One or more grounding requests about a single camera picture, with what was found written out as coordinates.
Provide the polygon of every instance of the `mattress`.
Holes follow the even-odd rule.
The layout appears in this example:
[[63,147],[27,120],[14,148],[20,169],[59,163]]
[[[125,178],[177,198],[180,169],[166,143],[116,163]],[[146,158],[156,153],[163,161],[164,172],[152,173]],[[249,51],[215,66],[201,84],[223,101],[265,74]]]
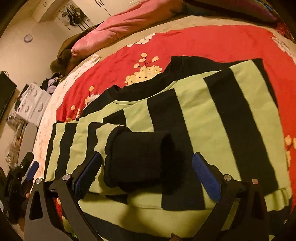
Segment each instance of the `mattress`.
[[[40,163],[40,168],[35,175],[35,179],[39,177],[44,177],[46,152],[47,152],[48,143],[51,137],[52,125],[56,122],[56,110],[62,104],[63,101],[66,101],[66,100],[63,100],[64,96],[77,78],[79,78],[89,68],[94,66],[98,61],[105,59],[111,54],[116,53],[118,50],[120,50],[124,46],[137,42],[150,34],[165,33],[170,30],[184,29],[184,28],[193,27],[193,26],[210,26],[210,25],[222,26],[222,25],[254,25],[254,24],[243,22],[240,20],[221,18],[221,17],[219,18],[202,17],[202,16],[177,17],[177,18],[171,19],[170,21],[157,24],[155,26],[152,26],[151,28],[139,31],[137,33],[134,33],[128,36],[127,38],[117,41],[116,43],[108,47],[105,47],[104,49],[101,49],[100,51],[90,56],[85,61],[83,61],[79,66],[77,66],[72,71],[72,73],[69,74],[67,78],[60,85],[58,85],[57,89],[55,90],[48,104],[48,107],[45,110],[44,116],[40,123],[40,127],[37,133],[37,137],[36,137],[36,141],[33,149],[35,161],[38,161]],[[279,48],[282,49],[284,52],[287,52],[287,54],[296,63],[296,57],[295,57],[296,45],[292,41],[282,37],[274,29],[267,28],[264,26],[262,26],[262,28],[265,28],[274,34],[275,36],[274,40],[276,41]]]

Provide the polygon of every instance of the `wall clock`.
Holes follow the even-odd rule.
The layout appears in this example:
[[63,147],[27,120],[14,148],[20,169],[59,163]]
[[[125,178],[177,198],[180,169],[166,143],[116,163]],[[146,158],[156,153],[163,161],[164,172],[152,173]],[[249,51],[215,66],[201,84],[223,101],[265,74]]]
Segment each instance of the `wall clock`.
[[32,40],[33,40],[33,37],[32,37],[32,35],[30,35],[30,34],[27,34],[27,35],[24,37],[24,42],[25,42],[25,43],[30,43],[30,42],[32,42]]

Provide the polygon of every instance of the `beige wall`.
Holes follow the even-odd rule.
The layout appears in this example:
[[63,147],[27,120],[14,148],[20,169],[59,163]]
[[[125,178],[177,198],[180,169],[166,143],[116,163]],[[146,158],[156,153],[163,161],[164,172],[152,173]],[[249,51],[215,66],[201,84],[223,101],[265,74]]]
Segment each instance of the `beige wall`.
[[[25,43],[24,36],[31,34],[33,41]],[[32,17],[8,26],[0,38],[0,71],[6,70],[17,85],[16,94],[0,123],[0,166],[8,172],[4,158],[6,147],[12,142],[14,132],[5,123],[13,107],[13,101],[26,84],[36,82],[39,86],[50,78],[50,63],[56,59],[61,44],[68,38],[55,22],[37,23]]]

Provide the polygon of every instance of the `striped sleeve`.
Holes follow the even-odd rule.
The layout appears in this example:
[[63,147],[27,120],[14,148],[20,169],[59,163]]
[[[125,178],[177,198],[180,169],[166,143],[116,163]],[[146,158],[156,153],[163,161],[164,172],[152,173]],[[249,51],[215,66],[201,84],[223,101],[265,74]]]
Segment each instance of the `striped sleeve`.
[[56,123],[46,157],[46,179],[60,179],[100,153],[102,166],[90,191],[104,195],[131,192],[143,183],[159,182],[161,166],[173,149],[166,131],[131,132],[109,123]]

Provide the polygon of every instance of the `metal bolt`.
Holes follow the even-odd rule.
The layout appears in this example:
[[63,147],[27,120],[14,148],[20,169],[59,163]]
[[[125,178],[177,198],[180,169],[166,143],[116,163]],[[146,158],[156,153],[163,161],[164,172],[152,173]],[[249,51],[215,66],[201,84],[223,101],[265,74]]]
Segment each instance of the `metal bolt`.
[[36,184],[39,184],[39,183],[41,183],[42,182],[42,178],[38,178],[37,180],[36,180]]
[[230,181],[232,178],[230,175],[226,174],[226,175],[224,175],[224,179],[225,179],[225,181]]
[[258,184],[259,182],[258,182],[257,179],[253,178],[253,179],[252,179],[252,183],[256,185],[256,184]]
[[70,179],[70,175],[69,174],[65,174],[64,176],[63,176],[63,180],[64,181],[68,181]]

